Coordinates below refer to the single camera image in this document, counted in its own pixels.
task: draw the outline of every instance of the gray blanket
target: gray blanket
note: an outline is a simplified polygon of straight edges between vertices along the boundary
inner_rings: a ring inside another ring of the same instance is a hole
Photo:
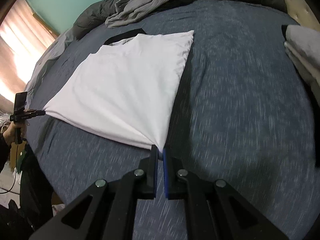
[[[106,19],[109,28],[134,23],[169,0],[119,0],[115,3],[116,13]]]
[[[32,77],[24,90],[28,92],[26,101],[27,109],[29,108],[31,100],[46,74],[73,40],[74,36],[72,29],[65,31],[59,35],[59,37],[49,46],[42,57],[38,60],[35,69],[33,70]]]
[[[289,24],[296,23],[279,10],[229,0],[196,0],[114,29],[102,24],[67,47],[31,107],[41,109],[110,37],[138,28],[152,35],[195,30],[167,142],[187,169],[225,179],[301,240],[320,213],[320,171],[312,109],[283,46],[281,25]],[[96,179],[119,179],[148,156],[46,115],[30,120],[27,138],[66,204]],[[158,169],[157,197],[138,201],[133,239],[186,240],[183,201],[165,199],[162,162]]]

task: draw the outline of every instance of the upholstered headboard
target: upholstered headboard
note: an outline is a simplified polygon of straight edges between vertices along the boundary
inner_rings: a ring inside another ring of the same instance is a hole
[[[320,23],[305,0],[285,0],[288,14],[300,25],[320,31]]]

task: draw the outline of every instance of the person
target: person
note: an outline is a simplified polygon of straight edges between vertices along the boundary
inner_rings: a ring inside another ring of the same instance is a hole
[[[25,123],[11,122],[0,134],[0,172],[3,170],[15,139],[15,129],[26,131]],[[29,239],[31,234],[53,217],[51,197],[53,189],[42,173],[30,146],[25,146],[26,155],[21,163],[20,209],[14,201],[9,208],[0,205],[0,238],[10,240]]]

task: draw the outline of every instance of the black sleeve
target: black sleeve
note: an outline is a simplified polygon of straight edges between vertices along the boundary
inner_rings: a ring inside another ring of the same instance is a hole
[[[11,146],[9,147],[4,138],[3,134],[0,134],[0,172],[3,170],[3,167],[8,160]]]

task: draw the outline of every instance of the hand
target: hand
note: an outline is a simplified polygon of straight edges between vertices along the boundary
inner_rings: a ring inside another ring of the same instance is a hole
[[[22,138],[25,135],[25,132],[26,132],[25,122],[21,122],[21,123],[11,122],[8,129],[3,133],[3,138],[8,146],[10,146],[14,142],[16,128],[21,128],[21,137]]]

